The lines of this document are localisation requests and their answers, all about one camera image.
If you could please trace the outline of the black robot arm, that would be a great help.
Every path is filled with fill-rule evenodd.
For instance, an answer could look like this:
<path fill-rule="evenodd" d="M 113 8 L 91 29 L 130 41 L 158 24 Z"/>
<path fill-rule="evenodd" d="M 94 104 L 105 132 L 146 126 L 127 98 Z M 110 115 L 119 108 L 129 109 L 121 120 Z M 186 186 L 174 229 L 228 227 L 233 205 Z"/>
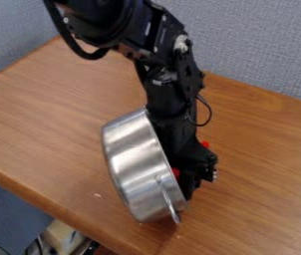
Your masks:
<path fill-rule="evenodd" d="M 151 0 L 43 0 L 75 54 L 97 61 L 115 51 L 130 59 L 146 91 L 146 109 L 183 196 L 217 174 L 217 155 L 197 138 L 205 102 L 203 72 L 185 26 Z"/>

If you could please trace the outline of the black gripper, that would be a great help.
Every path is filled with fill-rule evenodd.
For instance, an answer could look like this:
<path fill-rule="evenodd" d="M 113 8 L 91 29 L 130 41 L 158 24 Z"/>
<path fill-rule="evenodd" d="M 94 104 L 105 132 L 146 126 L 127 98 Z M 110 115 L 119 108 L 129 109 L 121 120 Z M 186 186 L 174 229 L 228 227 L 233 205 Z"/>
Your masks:
<path fill-rule="evenodd" d="M 217 154 L 197 138 L 197 126 L 186 117 L 150 118 L 163 152 L 186 200 L 203 181 L 217 177 Z"/>

